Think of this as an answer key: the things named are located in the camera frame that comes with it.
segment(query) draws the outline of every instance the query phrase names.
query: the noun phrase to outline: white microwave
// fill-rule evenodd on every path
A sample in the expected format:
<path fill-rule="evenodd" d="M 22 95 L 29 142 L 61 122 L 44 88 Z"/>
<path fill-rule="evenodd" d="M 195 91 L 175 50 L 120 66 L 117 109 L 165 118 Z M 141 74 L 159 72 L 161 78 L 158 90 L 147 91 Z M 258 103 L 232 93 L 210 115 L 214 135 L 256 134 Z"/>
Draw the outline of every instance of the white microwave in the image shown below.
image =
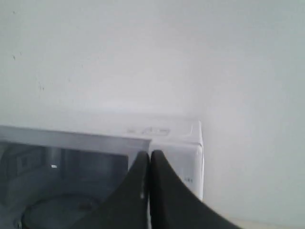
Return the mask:
<path fill-rule="evenodd" d="M 69 228 L 115 193 L 138 152 L 155 150 L 164 152 L 180 180 L 202 200 L 198 120 L 103 114 L 86 120 L 53 117 L 43 125 L 2 121 L 0 228 Z M 31 227 L 21 220 L 25 212 Z"/>

